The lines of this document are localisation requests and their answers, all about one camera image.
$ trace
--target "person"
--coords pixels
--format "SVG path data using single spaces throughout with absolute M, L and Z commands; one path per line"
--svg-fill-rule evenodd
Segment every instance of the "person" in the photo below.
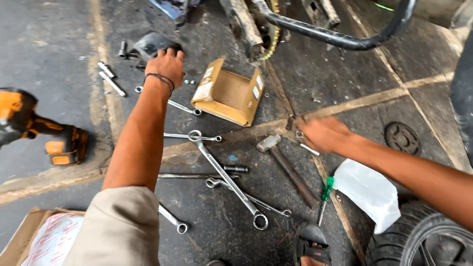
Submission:
M 184 53 L 160 50 L 120 135 L 102 191 L 92 200 L 65 266 L 159 265 L 159 202 L 154 195 L 163 152 L 167 100 L 182 84 Z M 446 216 L 473 229 L 473 178 L 438 163 L 374 143 L 334 117 L 301 122 L 306 143 L 356 160 L 412 190 Z M 321 229 L 303 223 L 295 236 L 297 266 L 331 265 Z M 208 266 L 223 266 L 211 261 Z

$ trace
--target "tire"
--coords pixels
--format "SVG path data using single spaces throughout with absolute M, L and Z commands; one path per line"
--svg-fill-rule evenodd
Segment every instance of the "tire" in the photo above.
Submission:
M 384 233 L 373 235 L 367 266 L 410 266 L 421 243 L 432 235 L 448 235 L 465 244 L 473 234 L 421 201 L 403 204 L 401 217 Z

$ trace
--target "cardboard box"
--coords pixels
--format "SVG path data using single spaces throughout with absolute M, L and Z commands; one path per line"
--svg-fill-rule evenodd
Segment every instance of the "cardboard box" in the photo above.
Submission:
M 238 125 L 251 126 L 263 95 L 261 73 L 255 69 L 248 79 L 223 70 L 224 61 L 222 57 L 209 64 L 191 104 Z
M 8 245 L 0 254 L 0 265 L 20 266 L 28 257 L 31 243 L 43 225 L 46 219 L 56 213 L 76 213 L 84 215 L 85 212 L 70 211 L 66 209 L 56 208 L 55 210 L 41 210 L 33 208 L 23 219 Z

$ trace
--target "green screwdriver handle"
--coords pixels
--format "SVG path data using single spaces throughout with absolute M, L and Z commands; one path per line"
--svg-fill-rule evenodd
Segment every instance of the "green screwdriver handle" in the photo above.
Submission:
M 327 177 L 327 184 L 325 185 L 325 190 L 324 193 L 322 194 L 322 200 L 323 201 L 328 201 L 330 198 L 330 192 L 332 192 L 332 187 L 333 187 L 333 177 Z

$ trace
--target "orange power tool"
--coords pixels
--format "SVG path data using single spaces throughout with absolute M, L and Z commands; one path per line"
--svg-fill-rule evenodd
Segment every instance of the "orange power tool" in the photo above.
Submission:
M 0 88 L 0 148 L 15 140 L 52 135 L 46 153 L 54 165 L 76 165 L 84 160 L 88 133 L 69 124 L 60 124 L 35 113 L 38 99 L 17 88 Z

